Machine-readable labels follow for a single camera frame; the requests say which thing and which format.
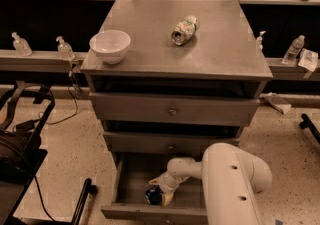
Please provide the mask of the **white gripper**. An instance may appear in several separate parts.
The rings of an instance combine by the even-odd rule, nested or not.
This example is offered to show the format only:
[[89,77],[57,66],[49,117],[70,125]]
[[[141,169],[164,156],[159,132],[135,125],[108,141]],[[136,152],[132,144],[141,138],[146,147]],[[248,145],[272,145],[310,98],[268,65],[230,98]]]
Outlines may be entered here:
[[168,206],[173,199],[173,193],[177,190],[177,188],[180,185],[180,181],[168,172],[165,172],[161,174],[159,177],[151,179],[149,181],[149,185],[159,185],[161,191],[163,192],[162,205]]

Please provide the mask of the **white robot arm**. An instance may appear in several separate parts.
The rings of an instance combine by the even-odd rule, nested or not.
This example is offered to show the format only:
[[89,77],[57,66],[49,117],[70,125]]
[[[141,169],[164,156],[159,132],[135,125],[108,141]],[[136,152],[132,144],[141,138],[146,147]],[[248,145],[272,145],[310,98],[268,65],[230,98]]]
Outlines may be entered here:
[[149,183],[160,189],[162,204],[190,178],[202,181],[209,225],[264,225],[256,196],[272,184],[272,173],[261,158],[227,143],[210,145],[202,159],[173,158],[164,173]]

